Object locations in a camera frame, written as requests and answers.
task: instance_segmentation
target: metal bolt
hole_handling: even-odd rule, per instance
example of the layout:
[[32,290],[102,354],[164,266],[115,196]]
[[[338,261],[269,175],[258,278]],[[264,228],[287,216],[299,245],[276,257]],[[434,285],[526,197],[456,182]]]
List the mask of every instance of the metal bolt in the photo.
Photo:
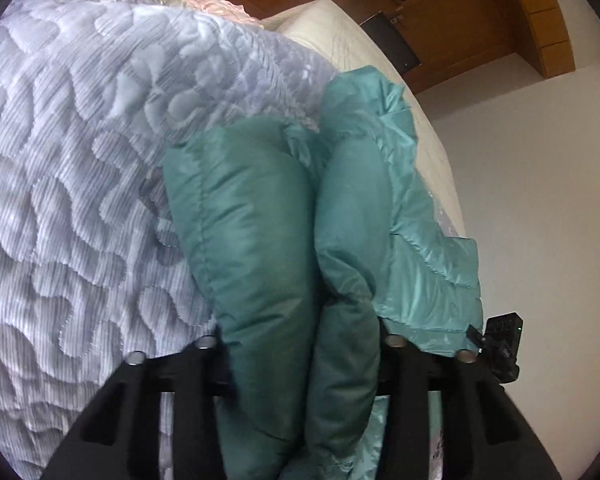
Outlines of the metal bolt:
[[458,350],[456,352],[456,359],[461,363],[471,364],[478,360],[478,356],[471,352],[471,350]]
[[384,342],[391,348],[404,348],[407,346],[407,340],[399,334],[389,334]]
[[145,359],[146,354],[139,350],[135,350],[125,357],[126,364],[132,366],[141,365],[142,363],[144,363]]
[[218,340],[212,335],[203,335],[200,339],[196,341],[196,347],[201,350],[209,350],[211,348],[215,348],[216,344],[218,344]]

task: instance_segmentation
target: small black camera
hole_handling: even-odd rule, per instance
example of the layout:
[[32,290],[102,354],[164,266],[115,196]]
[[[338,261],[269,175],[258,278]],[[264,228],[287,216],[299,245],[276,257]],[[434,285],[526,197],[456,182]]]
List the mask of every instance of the small black camera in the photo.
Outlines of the small black camera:
[[517,313],[490,317],[484,334],[469,326],[467,336],[480,348],[480,359],[501,384],[512,383],[518,378],[520,367],[516,360],[522,336],[522,318]]

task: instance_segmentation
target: quilted bedspread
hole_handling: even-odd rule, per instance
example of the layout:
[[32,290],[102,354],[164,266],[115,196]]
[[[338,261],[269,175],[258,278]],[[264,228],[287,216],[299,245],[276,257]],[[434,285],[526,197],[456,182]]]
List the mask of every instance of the quilted bedspread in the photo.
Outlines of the quilted bedspread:
[[[165,146],[238,118],[309,126],[335,69],[153,0],[14,0],[0,20],[0,450],[25,480],[123,356],[213,329],[168,213]],[[161,467],[170,476],[170,405]]]

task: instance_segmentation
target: white mattress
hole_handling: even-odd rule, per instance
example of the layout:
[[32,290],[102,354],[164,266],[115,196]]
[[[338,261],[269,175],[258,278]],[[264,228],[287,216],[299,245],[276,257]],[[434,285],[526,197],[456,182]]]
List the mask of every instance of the white mattress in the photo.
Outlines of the white mattress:
[[[263,20],[290,40],[318,52],[341,72],[372,65],[390,81],[404,84],[382,51],[347,14],[331,0],[316,0]],[[464,222],[446,151],[411,90],[405,86],[404,100],[411,105],[418,135],[416,166],[429,192],[445,211],[459,236]]]

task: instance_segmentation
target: black panel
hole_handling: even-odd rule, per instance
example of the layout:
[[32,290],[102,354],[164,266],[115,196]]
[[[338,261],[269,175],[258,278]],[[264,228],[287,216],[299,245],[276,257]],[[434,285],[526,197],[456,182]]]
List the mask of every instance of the black panel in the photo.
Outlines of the black panel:
[[400,74],[404,74],[420,64],[418,56],[382,12],[366,20],[360,27],[382,50]]

